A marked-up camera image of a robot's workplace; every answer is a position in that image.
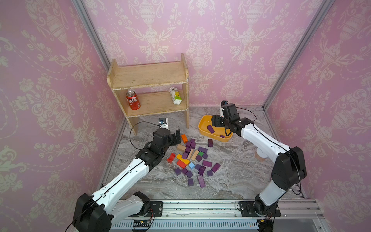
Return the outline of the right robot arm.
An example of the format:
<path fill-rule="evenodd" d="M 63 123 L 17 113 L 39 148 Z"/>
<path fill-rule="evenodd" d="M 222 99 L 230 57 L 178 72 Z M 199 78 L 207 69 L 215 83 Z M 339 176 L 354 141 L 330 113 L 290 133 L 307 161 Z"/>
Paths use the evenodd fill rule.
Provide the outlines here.
<path fill-rule="evenodd" d="M 271 181 L 255 197 L 254 210 L 257 215 L 264 217 L 272 214 L 282 196 L 307 177 L 303 150 L 279 142 L 263 132 L 254 121 L 241 118 L 236 105 L 222 101 L 220 115 L 212 116 L 212 126 L 224 128 L 224 132 L 229 130 L 251 142 L 257 147 L 258 157 L 273 162 Z"/>

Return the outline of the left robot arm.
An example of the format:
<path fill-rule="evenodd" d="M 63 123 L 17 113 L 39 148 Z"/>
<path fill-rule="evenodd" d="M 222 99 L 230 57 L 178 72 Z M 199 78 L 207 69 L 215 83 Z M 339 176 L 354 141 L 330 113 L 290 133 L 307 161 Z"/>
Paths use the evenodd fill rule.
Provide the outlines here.
<path fill-rule="evenodd" d="M 112 225 L 133 215 L 153 216 L 150 199 L 141 192 L 126 200 L 121 197 L 141 178 L 161 163 L 170 146 L 181 143 L 181 133 L 159 127 L 152 141 L 139 149 L 131 163 L 112 181 L 93 194 L 76 201 L 71 225 L 79 232 L 108 232 Z"/>

